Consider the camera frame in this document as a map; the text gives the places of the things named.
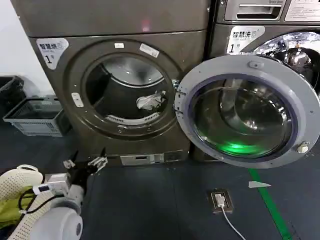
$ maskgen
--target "open washer door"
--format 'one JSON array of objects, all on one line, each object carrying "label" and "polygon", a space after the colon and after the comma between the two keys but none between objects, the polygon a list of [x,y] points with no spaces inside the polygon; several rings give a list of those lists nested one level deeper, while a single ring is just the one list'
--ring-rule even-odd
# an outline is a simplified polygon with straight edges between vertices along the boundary
[{"label": "open washer door", "polygon": [[174,109],[199,149],[239,167],[294,162],[320,134],[320,102],[312,86],[289,66],[265,56],[204,61],[182,79]]}]

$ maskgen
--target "dark gray floor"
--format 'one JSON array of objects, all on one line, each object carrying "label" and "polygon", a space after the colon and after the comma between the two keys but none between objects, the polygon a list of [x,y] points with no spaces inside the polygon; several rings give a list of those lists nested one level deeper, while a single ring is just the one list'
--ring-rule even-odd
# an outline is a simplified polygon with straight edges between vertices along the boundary
[{"label": "dark gray floor", "polygon": [[[0,127],[0,172],[31,164],[43,173],[64,171],[62,161],[77,147],[66,137],[27,137]],[[304,159],[259,170],[292,239],[320,239],[320,144]],[[229,190],[230,221],[247,240],[281,240],[247,169],[222,163],[107,168],[92,177],[82,216],[83,240],[237,240],[222,214],[212,214],[206,191]]]}]

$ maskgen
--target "green floor line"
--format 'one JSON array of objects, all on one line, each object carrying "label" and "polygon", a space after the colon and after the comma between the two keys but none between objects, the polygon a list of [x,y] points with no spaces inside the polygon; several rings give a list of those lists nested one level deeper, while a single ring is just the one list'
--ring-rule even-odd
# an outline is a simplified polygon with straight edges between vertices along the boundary
[{"label": "green floor line", "polygon": [[[255,169],[249,169],[249,173],[254,181],[261,182],[260,176]],[[282,218],[281,214],[279,213],[276,204],[272,200],[270,194],[266,187],[258,187],[258,191],[271,214],[271,217],[282,236],[283,240],[292,240],[291,234],[289,229],[287,228],[286,222]]]}]

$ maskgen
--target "white robot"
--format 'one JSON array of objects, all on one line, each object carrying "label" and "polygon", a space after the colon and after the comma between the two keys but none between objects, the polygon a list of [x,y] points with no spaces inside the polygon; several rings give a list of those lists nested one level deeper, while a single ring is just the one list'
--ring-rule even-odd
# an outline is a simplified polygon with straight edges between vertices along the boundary
[{"label": "white robot", "polygon": [[[72,160],[64,162],[68,173],[52,174],[46,183],[32,188],[35,194],[51,191],[54,197],[48,199],[48,201],[52,201],[50,210],[33,225],[30,240],[80,239],[83,230],[83,220],[80,213],[87,191],[87,180],[89,176],[104,168],[108,160],[104,157],[105,154],[101,154],[100,157],[89,163],[75,163],[77,154],[78,152],[75,153]],[[24,214],[34,213],[41,208],[39,206],[35,210],[26,211],[21,209],[21,205],[19,207],[20,212]]]}]

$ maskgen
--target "white cloth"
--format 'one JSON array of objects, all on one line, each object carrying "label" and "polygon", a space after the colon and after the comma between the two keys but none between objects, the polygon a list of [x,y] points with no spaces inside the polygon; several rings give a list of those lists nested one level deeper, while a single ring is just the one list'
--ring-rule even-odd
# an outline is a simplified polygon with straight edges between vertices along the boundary
[{"label": "white cloth", "polygon": [[165,99],[163,96],[166,94],[166,91],[155,92],[155,94],[149,96],[141,96],[136,100],[136,106],[138,109],[153,110],[158,108]]}]

